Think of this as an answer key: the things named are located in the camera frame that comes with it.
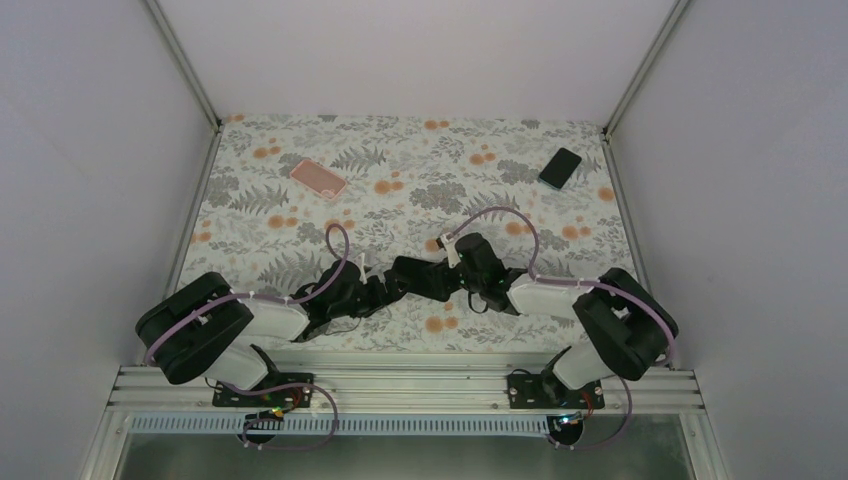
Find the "table surface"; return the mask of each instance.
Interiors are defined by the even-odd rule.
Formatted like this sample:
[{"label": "table surface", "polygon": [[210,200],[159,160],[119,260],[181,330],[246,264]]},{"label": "table surface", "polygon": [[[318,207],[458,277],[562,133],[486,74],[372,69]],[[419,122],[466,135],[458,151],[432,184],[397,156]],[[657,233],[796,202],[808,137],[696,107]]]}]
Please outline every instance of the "table surface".
[{"label": "table surface", "polygon": [[[350,233],[351,251],[386,270],[399,255],[438,261],[434,238],[470,214],[508,205],[541,237],[537,270],[597,277],[633,272],[597,126],[536,120],[236,115],[228,119],[180,275],[184,286],[217,271],[236,291],[285,296],[333,262],[329,223]],[[583,161],[562,191],[537,175],[565,147]],[[303,159],[348,182],[328,201],[289,178]],[[490,215],[480,232],[508,267],[526,267],[533,237],[521,220]],[[332,236],[342,248],[341,235]],[[266,349],[412,352],[556,352],[585,341],[568,318],[473,313],[465,292],[448,303],[412,295],[362,320],[339,319],[330,335]]]}]

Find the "robotic arm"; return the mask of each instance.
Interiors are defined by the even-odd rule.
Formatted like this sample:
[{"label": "robotic arm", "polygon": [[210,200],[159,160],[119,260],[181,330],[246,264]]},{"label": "robotic arm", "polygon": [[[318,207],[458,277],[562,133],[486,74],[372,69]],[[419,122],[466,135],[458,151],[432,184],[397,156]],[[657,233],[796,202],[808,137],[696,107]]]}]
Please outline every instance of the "robotic arm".
[{"label": "robotic arm", "polygon": [[[204,376],[241,390],[273,387],[270,374],[275,369],[252,344],[257,337],[303,342],[326,331],[335,318],[369,317],[406,294],[446,302],[460,289],[469,296],[479,295],[487,309],[497,312],[572,318],[576,314],[590,343],[565,348],[542,372],[546,391],[554,399],[613,374],[638,380],[668,348],[657,322],[621,296],[533,280],[525,269],[506,268],[479,233],[458,239],[444,235],[439,245],[447,252],[446,259],[398,257],[383,279],[367,276],[363,265],[347,262],[326,290],[301,305],[259,302],[252,293],[244,300],[221,303],[172,332],[156,351],[156,363],[172,384]],[[298,289],[292,299],[305,298],[323,286],[338,267],[339,261],[318,282]],[[613,268],[599,281],[647,304],[677,335],[674,320],[625,271]],[[147,312],[136,333],[150,348],[178,321],[231,293],[220,274],[209,272]]]}]

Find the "phone case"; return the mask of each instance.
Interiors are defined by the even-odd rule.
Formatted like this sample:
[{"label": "phone case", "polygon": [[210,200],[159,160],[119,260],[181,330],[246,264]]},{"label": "phone case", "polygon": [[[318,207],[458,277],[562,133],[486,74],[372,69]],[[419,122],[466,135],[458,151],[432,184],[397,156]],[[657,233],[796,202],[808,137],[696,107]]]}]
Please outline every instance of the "phone case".
[{"label": "phone case", "polygon": [[338,197],[347,186],[347,181],[307,158],[292,170],[291,178],[306,185],[309,189],[332,200]]}]

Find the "black mounting plate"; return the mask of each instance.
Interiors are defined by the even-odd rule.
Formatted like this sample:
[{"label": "black mounting plate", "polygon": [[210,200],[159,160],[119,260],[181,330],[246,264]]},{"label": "black mounting plate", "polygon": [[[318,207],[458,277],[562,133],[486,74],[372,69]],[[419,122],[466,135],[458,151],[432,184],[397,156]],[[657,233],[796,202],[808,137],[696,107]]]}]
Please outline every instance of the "black mounting plate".
[{"label": "black mounting plate", "polygon": [[[274,385],[285,383],[314,383],[314,380],[315,375],[311,373],[272,372],[262,380],[262,383],[254,387],[254,390],[264,390]],[[312,400],[312,391],[303,393],[303,389],[301,389],[300,393],[301,399],[297,408],[309,408],[309,403]],[[215,387],[215,396],[212,397],[212,406],[274,408],[290,405],[292,401],[292,394],[287,390],[280,390],[279,392],[273,392],[267,395],[239,395],[222,383],[218,383]]]},{"label": "black mounting plate", "polygon": [[562,410],[585,410],[586,400],[581,392],[589,395],[592,408],[595,410],[604,408],[604,395],[595,393],[595,389],[601,386],[601,381],[586,384],[580,390],[562,389],[558,399],[551,398],[542,386],[542,375],[527,373],[512,373],[506,377],[507,395],[509,396],[509,408],[520,410],[562,409]]}]

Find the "gray floor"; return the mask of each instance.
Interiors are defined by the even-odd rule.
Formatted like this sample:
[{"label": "gray floor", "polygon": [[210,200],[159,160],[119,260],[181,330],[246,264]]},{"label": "gray floor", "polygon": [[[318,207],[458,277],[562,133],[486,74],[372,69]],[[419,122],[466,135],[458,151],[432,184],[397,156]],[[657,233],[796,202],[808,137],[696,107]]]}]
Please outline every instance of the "gray floor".
[{"label": "gray floor", "polygon": [[[621,419],[595,417],[593,443]],[[336,437],[308,453],[244,449],[229,435],[133,435],[119,478],[134,479],[562,479],[692,478],[676,416],[641,415],[616,444],[591,452],[555,451],[520,437]],[[277,438],[289,444],[313,438]]]}]

